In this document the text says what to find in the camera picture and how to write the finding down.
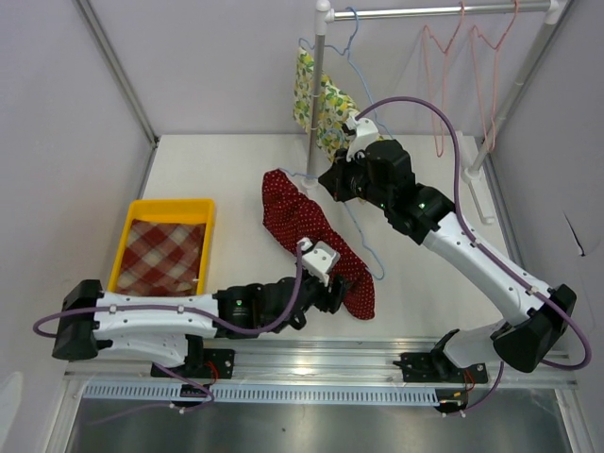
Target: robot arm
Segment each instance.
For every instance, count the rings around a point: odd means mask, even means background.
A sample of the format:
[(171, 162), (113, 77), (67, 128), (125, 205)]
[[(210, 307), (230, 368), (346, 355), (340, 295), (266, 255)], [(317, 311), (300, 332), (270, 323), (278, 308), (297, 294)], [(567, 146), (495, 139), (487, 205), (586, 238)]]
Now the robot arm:
[[(373, 141), (361, 149), (355, 139), (348, 150), (336, 152), (331, 168), (319, 177), (319, 182), (336, 201), (361, 198), (383, 210), (395, 230), (455, 266), (503, 316), (502, 321), (490, 326), (447, 333), (431, 353), (435, 369), (444, 378), (458, 368), (503, 360), (519, 371), (531, 372), (566, 329), (560, 316), (533, 294), (549, 293), (550, 300), (568, 315), (574, 308), (575, 294), (565, 285), (552, 290), (479, 236), (470, 242), (453, 202), (437, 189), (416, 182), (409, 153), (397, 141), (378, 141), (367, 122), (370, 120), (347, 123), (345, 129), (360, 131), (363, 144)], [(508, 276), (477, 248), (477, 242), (528, 281), (532, 290), (527, 292)]]
[[(335, 313), (345, 296), (344, 279), (329, 278), (340, 255), (322, 242), (313, 245), (304, 238), (299, 244), (301, 284), (289, 315), (270, 329), (275, 333), (286, 326), (304, 327), (305, 313), (312, 306)], [(195, 369), (203, 366), (203, 338), (256, 338), (267, 331), (293, 297), (294, 281), (285, 277), (215, 294), (137, 297), (103, 292), (98, 280), (84, 280), (67, 295), (62, 312), (93, 312), (60, 318), (53, 357), (67, 361), (121, 357)]]

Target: white table surface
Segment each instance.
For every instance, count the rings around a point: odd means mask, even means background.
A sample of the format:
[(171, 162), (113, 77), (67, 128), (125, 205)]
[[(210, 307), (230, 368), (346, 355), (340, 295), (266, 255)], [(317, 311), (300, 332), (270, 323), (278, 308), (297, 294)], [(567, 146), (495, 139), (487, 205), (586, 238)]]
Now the white table surface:
[[(396, 137), (411, 154), (418, 182), (453, 195), (453, 154), (450, 145), (437, 159), (431, 136)], [(471, 137), (463, 146), (476, 145)], [(143, 198), (211, 198), (216, 224), (210, 251), (206, 293), (233, 285), (275, 282), (293, 276), (294, 259), (262, 225), (261, 184), (265, 172), (277, 167), (303, 172), (303, 135), (166, 135), (161, 137)], [(317, 153), (320, 170), (328, 161)], [(294, 181), (301, 188), (300, 178)], [(322, 187), (308, 193), (322, 207), (331, 227), (372, 269), (371, 255), (342, 204)], [(367, 242), (382, 259), (387, 276), (375, 281), (376, 317), (354, 318), (343, 307), (335, 314), (310, 309), (307, 326), (284, 329), (279, 339), (392, 339), (441, 337), (452, 328), (492, 323), (501, 315), (489, 300), (450, 264), (394, 231), (383, 214), (369, 204), (349, 202)], [(462, 183), (464, 215), (493, 246), (506, 252), (499, 223), (484, 226), (471, 194)], [(265, 334), (263, 338), (277, 338)]]

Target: red and white checkered cloth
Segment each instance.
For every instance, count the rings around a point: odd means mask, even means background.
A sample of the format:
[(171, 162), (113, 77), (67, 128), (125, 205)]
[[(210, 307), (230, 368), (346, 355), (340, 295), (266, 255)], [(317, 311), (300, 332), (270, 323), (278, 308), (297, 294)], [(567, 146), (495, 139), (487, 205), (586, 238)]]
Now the red and white checkered cloth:
[(205, 225), (133, 220), (122, 257), (117, 293), (195, 294)]

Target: red polka dot cloth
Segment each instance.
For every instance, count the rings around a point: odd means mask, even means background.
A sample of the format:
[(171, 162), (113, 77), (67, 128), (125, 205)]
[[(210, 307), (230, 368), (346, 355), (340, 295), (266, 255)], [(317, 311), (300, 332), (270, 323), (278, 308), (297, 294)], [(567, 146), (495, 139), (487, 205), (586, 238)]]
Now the red polka dot cloth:
[(352, 284), (344, 305), (359, 319), (372, 319), (376, 314), (374, 280), (362, 260), (336, 233), (319, 205), (300, 193), (280, 170), (264, 175), (262, 181), (263, 224), (277, 241), (295, 254), (297, 242), (308, 237), (313, 243), (323, 241), (340, 253), (332, 275), (339, 274)]

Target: purple cable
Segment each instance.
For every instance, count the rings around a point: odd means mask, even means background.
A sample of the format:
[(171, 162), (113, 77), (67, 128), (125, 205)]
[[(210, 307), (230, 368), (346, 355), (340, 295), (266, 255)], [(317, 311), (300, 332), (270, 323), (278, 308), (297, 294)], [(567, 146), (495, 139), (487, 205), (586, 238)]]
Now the purple cable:
[(193, 380), (187, 379), (186, 377), (179, 376), (176, 373), (174, 373), (172, 370), (169, 370), (165, 366), (162, 366), (158, 363), (156, 363), (155, 366), (157, 366), (163, 373), (168, 375), (170, 378), (181, 380), (184, 383), (189, 384), (198, 390), (201, 390), (206, 396), (208, 396), (210, 398), (210, 401), (205, 401), (203, 403), (199, 403), (197, 406), (192, 406), (190, 408), (176, 408), (174, 406), (167, 406), (165, 403), (145, 404), (144, 406), (139, 406), (137, 408), (132, 408), (132, 409), (128, 409), (125, 411), (117, 412), (117, 413), (114, 413), (113, 415), (110, 415), (109, 417), (100, 418), (98, 420), (91, 421), (91, 422), (87, 423), (87, 425), (89, 425), (91, 427), (94, 427), (96, 425), (102, 425), (103, 423), (107, 423), (107, 422), (110, 422), (111, 420), (116, 420), (118, 418), (125, 417), (132, 413), (146, 411), (147, 409), (154, 409), (154, 408), (178, 409), (179, 411), (182, 411), (182, 413), (193, 412), (193, 411), (198, 411), (200, 409), (203, 409), (215, 401), (214, 394), (210, 390), (208, 390), (206, 387), (204, 387), (203, 385), (198, 384), (197, 382), (195, 382)]
[(136, 408), (128, 409), (126, 411), (114, 413), (113, 415), (110, 415), (108, 417), (99, 418), (98, 420), (92, 420), (91, 422), (86, 423), (86, 425), (88, 425), (90, 427), (95, 427), (96, 425), (102, 425), (104, 423), (110, 422), (111, 420), (115, 420), (117, 418), (126, 417), (127, 415), (130, 415), (131, 413), (137, 413), (137, 412), (141, 412), (141, 411), (146, 411), (147, 409), (154, 409), (154, 408), (166, 409), (166, 408), (169, 408), (169, 406), (166, 405), (165, 403), (145, 404), (144, 406), (138, 406)]
[[(472, 243), (474, 243), (476, 241), (476, 236), (474, 235), (474, 233), (472, 233), (472, 231), (470, 230), (470, 227), (465, 223), (465, 219), (463, 219), (463, 215), (461, 214), (461, 202), (460, 202), (461, 153), (460, 153), (460, 144), (457, 140), (457, 135), (455, 133), (455, 128), (453, 127), (453, 125), (451, 124), (449, 119), (446, 117), (446, 115), (444, 113), (442, 113), (436, 106), (434, 106), (433, 104), (431, 104), (428, 101), (425, 101), (423, 99), (419, 99), (417, 97), (410, 97), (410, 96), (388, 97), (386, 99), (382, 99), (381, 101), (377, 101), (375, 104), (369, 106), (367, 109), (365, 109), (361, 113), (359, 113), (357, 115), (357, 120), (359, 120), (360, 118), (365, 116), (370, 111), (377, 109), (378, 107), (383, 106), (384, 104), (389, 104), (391, 102), (411, 102), (413, 104), (419, 104), (421, 106), (427, 107), (428, 109), (430, 109), (434, 113), (436, 113), (438, 116), (440, 116), (441, 119), (443, 120), (443, 122), (445, 123), (446, 128), (448, 129), (449, 134), (451, 135), (451, 140), (453, 141), (453, 152), (455, 155), (455, 178), (454, 178), (454, 182), (453, 182), (453, 198), (454, 198), (454, 202), (455, 202), (455, 214), (457, 215), (457, 219), (460, 222), (461, 229), (466, 234), (466, 236), (468, 238), (470, 238), (470, 241)], [(503, 272), (505, 272), (508, 276), (510, 276), (516, 282), (518, 282), (518, 284), (520, 284), (524, 289), (526, 289), (528, 291), (531, 290), (531, 285), (528, 282), (526, 282), (522, 277), (518, 276), (510, 267), (508, 267), (506, 265), (505, 262), (500, 260), (493, 252), (491, 252), (491, 250), (489, 250), (487, 247), (485, 247), (482, 243), (478, 243), (477, 246), (478, 246), (478, 249), (482, 253), (484, 253), (487, 257), (489, 257), (489, 259), (492, 262), (494, 262)], [(573, 371), (573, 370), (579, 370), (581, 368), (585, 368), (589, 364), (589, 362), (592, 360), (592, 348), (591, 348), (591, 346), (589, 346), (589, 341), (587, 340), (587, 337), (585, 336), (583, 331), (575, 323), (575, 321), (573, 319), (571, 319), (571, 317), (568, 316), (564, 312), (564, 310), (562, 310), (554, 302), (549, 300), (548, 297), (546, 297), (545, 295), (543, 295), (539, 292), (534, 293), (534, 295), (536, 295), (537, 298), (541, 302), (548, 305), (551, 309), (553, 309), (556, 313), (558, 313), (558, 315), (564, 320), (564, 322), (567, 323), (568, 326), (570, 326), (573, 330), (575, 330), (575, 333), (579, 337), (581, 343), (583, 344), (583, 349), (585, 350), (585, 357), (583, 358), (583, 360), (580, 363), (575, 363), (572, 365), (565, 365), (562, 363), (556, 363), (553, 361), (546, 361), (546, 360), (542, 360), (541, 363), (544, 363), (545, 365), (553, 366), (554, 368), (559, 368), (561, 370), (567, 370), (567, 371)]]
[[(204, 310), (195, 309), (191, 307), (184, 307), (184, 311), (187, 313), (195, 313), (201, 314), (216, 324), (220, 324), (223, 327), (232, 330), (233, 332), (241, 333), (243, 335), (257, 335), (264, 332), (270, 332), (275, 327), (278, 327), (285, 319), (290, 315), (292, 309), (294, 308), (295, 301), (298, 298), (298, 293), (300, 292), (300, 285), (302, 284), (302, 246), (299, 244), (295, 251), (297, 262), (295, 268), (295, 282), (294, 282), (294, 290), (292, 291), (292, 296), (290, 297), (290, 301), (288, 302), (285, 310), (278, 316), (278, 318), (273, 321), (271, 324), (268, 324), (264, 327), (258, 328), (243, 328), (237, 327), (233, 324), (228, 323), (227, 321), (220, 319), (218, 316), (209, 313)], [(131, 310), (167, 310), (174, 311), (176, 310), (175, 306), (172, 305), (123, 305), (118, 307), (120, 311), (131, 311)], [(89, 314), (89, 313), (98, 313), (100, 311), (109, 311), (109, 307), (90, 307), (86, 309), (73, 309), (67, 311), (61, 311), (59, 313), (49, 314), (48, 316), (44, 316), (42, 319), (39, 319), (34, 323), (33, 329), (34, 332), (38, 335), (45, 338), (57, 338), (57, 334), (45, 332), (40, 329), (40, 326), (49, 321), (53, 321), (55, 319), (64, 318), (67, 316), (76, 316), (79, 314)]]

